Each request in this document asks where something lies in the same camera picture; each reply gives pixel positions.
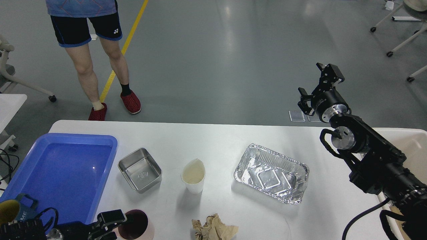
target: crumpled brown paper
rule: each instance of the crumpled brown paper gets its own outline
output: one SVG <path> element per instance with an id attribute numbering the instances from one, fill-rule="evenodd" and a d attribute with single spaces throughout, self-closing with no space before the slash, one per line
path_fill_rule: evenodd
<path id="1" fill-rule="evenodd" d="M 237 226 L 227 226 L 221 222 L 218 214 L 208 216 L 202 226 L 200 220 L 191 220 L 196 232 L 196 240 L 230 240 L 239 231 Z"/>

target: black shorts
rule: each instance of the black shorts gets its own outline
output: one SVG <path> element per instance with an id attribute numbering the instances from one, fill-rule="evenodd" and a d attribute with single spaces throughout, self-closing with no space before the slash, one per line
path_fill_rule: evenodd
<path id="1" fill-rule="evenodd" d="M 92 40 L 87 18 L 50 16 L 56 39 L 61 47 L 78 47 Z M 118 12 L 110 15 L 89 18 L 96 35 L 112 41 L 122 38 Z"/>

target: yellow floor line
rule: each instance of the yellow floor line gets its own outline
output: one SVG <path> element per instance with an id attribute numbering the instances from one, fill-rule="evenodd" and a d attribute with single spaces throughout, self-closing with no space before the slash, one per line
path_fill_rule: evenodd
<path id="1" fill-rule="evenodd" d="M 131 43 L 133 34 L 135 33 L 135 30 L 138 26 L 139 21 L 141 20 L 142 14 L 144 13 L 145 7 L 147 6 L 148 0 L 144 0 L 144 3 L 142 4 L 141 10 L 139 10 L 138 16 L 135 19 L 134 25 L 132 26 L 132 29 L 128 35 L 128 38 L 126 39 L 125 45 L 122 48 L 123 55 L 126 54 L 126 50 L 129 47 L 129 44 Z M 114 71 L 111 71 L 110 77 L 108 78 L 107 83 L 105 84 L 104 90 L 101 93 L 101 96 L 99 99 L 101 102 L 104 102 L 105 98 L 107 97 L 107 93 L 110 90 L 111 84 L 113 83 L 114 78 L 116 77 L 116 73 Z"/>

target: blue shirt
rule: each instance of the blue shirt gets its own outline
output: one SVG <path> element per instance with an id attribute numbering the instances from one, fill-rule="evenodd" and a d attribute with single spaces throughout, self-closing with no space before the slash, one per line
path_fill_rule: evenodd
<path id="1" fill-rule="evenodd" d="M 114 0 L 46 0 L 51 16 L 91 18 L 116 13 Z"/>

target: man's knee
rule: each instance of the man's knee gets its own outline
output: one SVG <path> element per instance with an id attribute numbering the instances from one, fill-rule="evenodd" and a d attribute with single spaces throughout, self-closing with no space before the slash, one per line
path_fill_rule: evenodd
<path id="1" fill-rule="evenodd" d="M 79 75 L 88 75 L 93 72 L 94 67 L 92 64 L 88 65 L 75 65 L 76 71 Z"/>
<path id="2" fill-rule="evenodd" d="M 114 49 L 114 50 L 111 50 L 111 51 L 106 51 L 105 53 L 108 55 L 108 57 L 111 60 L 119 60 L 121 57 L 123 57 L 123 54 L 120 51 L 120 48 L 119 49 Z"/>

